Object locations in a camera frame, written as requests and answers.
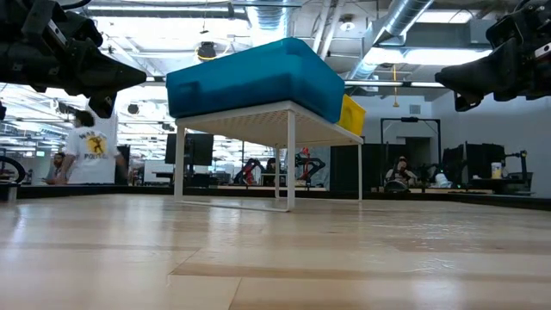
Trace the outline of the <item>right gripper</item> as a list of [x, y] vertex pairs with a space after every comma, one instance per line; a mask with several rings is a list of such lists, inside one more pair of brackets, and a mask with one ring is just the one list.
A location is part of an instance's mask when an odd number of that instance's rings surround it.
[[550, 2], [521, 0], [486, 31], [492, 52], [441, 69], [435, 80], [454, 91], [456, 112], [477, 108], [489, 93], [505, 102], [550, 95]]

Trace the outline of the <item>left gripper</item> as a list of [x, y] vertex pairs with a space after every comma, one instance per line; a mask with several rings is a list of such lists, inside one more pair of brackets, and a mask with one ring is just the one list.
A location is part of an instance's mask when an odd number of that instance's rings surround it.
[[116, 92], [144, 83], [147, 75], [99, 51], [94, 22], [74, 11], [87, 4], [1, 0], [1, 81], [90, 97], [91, 110], [109, 119]]

